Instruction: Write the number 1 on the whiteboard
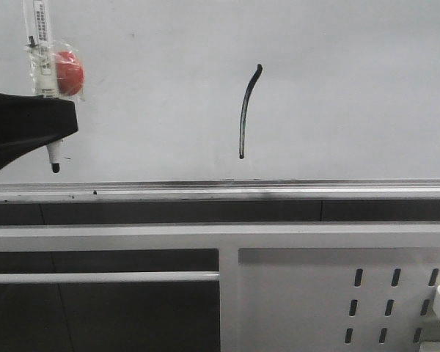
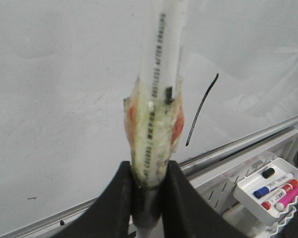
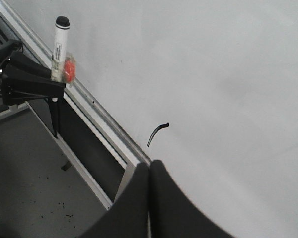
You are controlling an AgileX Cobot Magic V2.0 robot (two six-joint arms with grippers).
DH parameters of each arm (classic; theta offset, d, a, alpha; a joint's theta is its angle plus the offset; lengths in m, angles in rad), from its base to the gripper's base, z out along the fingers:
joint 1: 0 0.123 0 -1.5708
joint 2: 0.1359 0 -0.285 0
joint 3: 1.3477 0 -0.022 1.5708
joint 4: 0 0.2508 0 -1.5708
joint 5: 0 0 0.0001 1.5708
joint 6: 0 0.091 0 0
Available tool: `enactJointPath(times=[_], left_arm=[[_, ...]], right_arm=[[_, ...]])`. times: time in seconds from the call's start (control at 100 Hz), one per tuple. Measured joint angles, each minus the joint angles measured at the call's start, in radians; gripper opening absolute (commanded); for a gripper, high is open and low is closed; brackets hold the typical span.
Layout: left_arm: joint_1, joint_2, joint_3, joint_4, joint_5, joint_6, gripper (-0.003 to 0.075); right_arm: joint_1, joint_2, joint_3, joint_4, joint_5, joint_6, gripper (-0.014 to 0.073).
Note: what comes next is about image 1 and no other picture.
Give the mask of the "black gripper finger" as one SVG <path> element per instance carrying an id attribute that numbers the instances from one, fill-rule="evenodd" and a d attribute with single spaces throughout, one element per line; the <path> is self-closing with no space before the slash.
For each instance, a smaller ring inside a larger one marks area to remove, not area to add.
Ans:
<path id="1" fill-rule="evenodd" d="M 22 155 L 77 131 L 72 101 L 0 93 L 0 171 Z"/>

